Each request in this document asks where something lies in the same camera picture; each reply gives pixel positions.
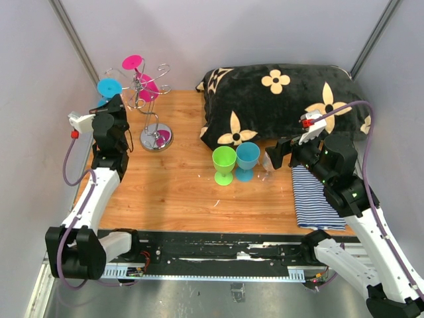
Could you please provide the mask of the dark blue wine glass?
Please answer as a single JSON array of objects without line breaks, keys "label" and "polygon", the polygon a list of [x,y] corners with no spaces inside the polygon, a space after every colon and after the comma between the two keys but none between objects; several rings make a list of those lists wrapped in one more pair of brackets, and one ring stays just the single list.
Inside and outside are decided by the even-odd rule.
[{"label": "dark blue wine glass", "polygon": [[121,94],[122,85],[113,78],[101,79],[97,84],[97,91],[101,96],[97,106],[101,107],[108,103],[116,94]]}]

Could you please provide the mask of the clear wine glass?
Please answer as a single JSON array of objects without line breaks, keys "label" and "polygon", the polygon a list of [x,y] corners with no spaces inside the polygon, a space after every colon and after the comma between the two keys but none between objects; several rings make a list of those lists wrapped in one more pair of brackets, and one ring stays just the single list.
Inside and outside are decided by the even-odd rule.
[{"label": "clear wine glass", "polygon": [[275,171],[271,158],[267,152],[264,153],[262,159],[262,170],[258,173],[258,179],[261,182],[269,182],[272,179],[272,174]]}]

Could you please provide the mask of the pink wine glass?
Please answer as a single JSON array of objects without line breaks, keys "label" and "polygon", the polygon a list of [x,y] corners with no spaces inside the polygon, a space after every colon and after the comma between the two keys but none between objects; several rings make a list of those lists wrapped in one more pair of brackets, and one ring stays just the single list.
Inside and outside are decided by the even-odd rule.
[{"label": "pink wine glass", "polygon": [[144,73],[144,58],[140,55],[131,55],[122,62],[124,70],[134,71],[133,90],[135,101],[152,102],[159,95],[159,89],[154,80]]}]

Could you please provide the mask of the light blue wine glass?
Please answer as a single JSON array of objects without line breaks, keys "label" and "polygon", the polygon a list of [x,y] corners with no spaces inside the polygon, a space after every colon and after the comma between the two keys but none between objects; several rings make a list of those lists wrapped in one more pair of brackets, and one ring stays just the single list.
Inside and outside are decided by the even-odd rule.
[{"label": "light blue wine glass", "polygon": [[244,142],[237,146],[236,154],[238,167],[235,176],[238,181],[249,182],[260,157],[260,148],[253,142]]}]

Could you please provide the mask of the green wine glass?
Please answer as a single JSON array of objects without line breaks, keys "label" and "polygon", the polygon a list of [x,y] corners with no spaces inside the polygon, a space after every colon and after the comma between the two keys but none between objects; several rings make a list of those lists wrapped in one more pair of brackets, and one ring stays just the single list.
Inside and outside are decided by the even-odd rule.
[{"label": "green wine glass", "polygon": [[233,181],[233,169],[237,154],[230,146],[220,146],[214,149],[212,160],[215,172],[215,182],[220,186],[228,186]]}]

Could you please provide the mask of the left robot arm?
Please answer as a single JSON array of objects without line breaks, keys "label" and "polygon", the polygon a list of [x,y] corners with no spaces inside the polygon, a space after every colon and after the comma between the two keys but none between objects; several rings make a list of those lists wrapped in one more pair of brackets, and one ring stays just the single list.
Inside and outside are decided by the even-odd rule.
[{"label": "left robot arm", "polygon": [[75,142],[83,133],[91,133],[93,160],[82,175],[88,182],[78,202],[59,227],[50,227],[45,243],[54,277],[67,284],[70,279],[98,280],[108,262],[122,257],[127,262],[142,254],[138,232],[115,229],[107,236],[97,235],[105,208],[122,182],[129,163],[127,112],[120,94],[87,115],[69,114]]}]

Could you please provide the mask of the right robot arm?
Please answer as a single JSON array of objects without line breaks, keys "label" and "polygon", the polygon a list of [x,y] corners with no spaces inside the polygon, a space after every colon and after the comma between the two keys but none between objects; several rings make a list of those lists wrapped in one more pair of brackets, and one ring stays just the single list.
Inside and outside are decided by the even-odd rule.
[{"label": "right robot arm", "polygon": [[372,265],[365,266],[323,230],[302,238],[301,259],[308,265],[332,268],[364,298],[373,317],[419,317],[423,278],[392,236],[378,198],[365,179],[355,174],[358,153],[352,142],[333,135],[324,141],[281,138],[266,148],[264,166],[281,168],[287,154],[291,168],[304,166],[323,185],[327,202],[354,231]]}]

